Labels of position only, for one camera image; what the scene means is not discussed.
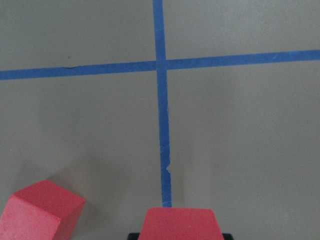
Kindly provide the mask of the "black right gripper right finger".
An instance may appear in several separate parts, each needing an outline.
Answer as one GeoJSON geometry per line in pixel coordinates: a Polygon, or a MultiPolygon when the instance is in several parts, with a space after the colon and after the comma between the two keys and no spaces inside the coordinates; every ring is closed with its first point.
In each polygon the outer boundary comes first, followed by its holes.
{"type": "Polygon", "coordinates": [[[231,233],[223,233],[224,240],[233,240],[233,235],[231,233]]]}

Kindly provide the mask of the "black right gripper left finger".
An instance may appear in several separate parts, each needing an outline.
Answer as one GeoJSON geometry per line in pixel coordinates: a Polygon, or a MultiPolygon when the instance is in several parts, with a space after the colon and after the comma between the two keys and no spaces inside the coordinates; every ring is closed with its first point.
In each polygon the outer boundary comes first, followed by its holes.
{"type": "Polygon", "coordinates": [[[138,239],[139,239],[139,236],[140,236],[140,233],[139,233],[139,232],[130,232],[130,233],[127,235],[127,240],[138,240],[138,239]]]}

